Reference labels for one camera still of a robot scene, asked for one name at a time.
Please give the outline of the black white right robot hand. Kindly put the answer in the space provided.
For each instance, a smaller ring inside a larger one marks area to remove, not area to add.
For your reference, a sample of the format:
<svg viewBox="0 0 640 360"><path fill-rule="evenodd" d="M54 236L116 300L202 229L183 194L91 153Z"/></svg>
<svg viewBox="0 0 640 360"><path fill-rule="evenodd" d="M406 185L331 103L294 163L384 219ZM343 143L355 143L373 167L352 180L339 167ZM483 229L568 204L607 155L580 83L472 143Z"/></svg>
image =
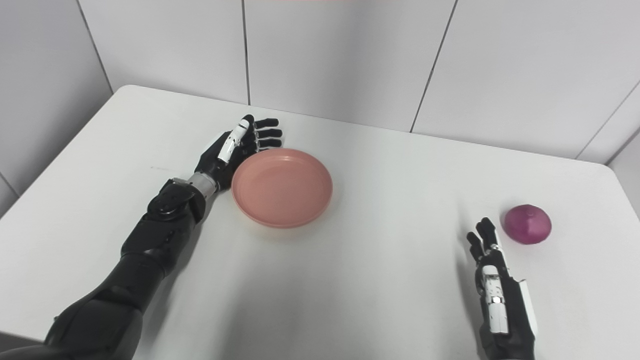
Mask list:
<svg viewBox="0 0 640 360"><path fill-rule="evenodd" d="M483 322L480 344L489 360L534 360L537 321L525 280L514 279L496 226L482 218L466 235Z"/></svg>

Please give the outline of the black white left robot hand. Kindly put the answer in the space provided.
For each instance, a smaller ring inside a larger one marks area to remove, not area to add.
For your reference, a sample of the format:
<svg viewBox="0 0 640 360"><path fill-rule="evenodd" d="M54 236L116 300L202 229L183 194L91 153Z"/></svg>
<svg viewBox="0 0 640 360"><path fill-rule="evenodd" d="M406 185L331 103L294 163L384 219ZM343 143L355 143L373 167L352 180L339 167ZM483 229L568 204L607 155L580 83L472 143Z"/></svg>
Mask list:
<svg viewBox="0 0 640 360"><path fill-rule="evenodd" d="M247 114L233 130L226 131L199 158L195 174L212 182L215 193L230 189L240 164L257 153L281 148L283 132L279 119L256 120Z"/></svg>

